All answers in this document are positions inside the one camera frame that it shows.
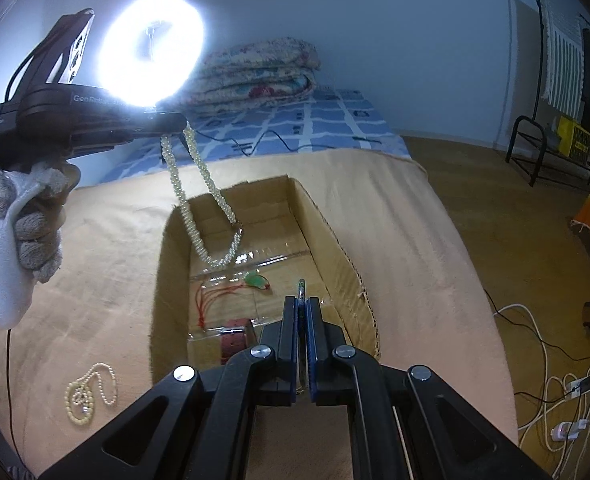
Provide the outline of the gloved left hand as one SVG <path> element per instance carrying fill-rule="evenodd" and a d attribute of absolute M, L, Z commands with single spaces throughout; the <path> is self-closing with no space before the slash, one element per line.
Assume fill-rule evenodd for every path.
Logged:
<path fill-rule="evenodd" d="M 80 170 L 68 162 L 0 170 L 0 330 L 20 322 L 34 286 L 60 268 L 65 204 L 79 180 Z"/>

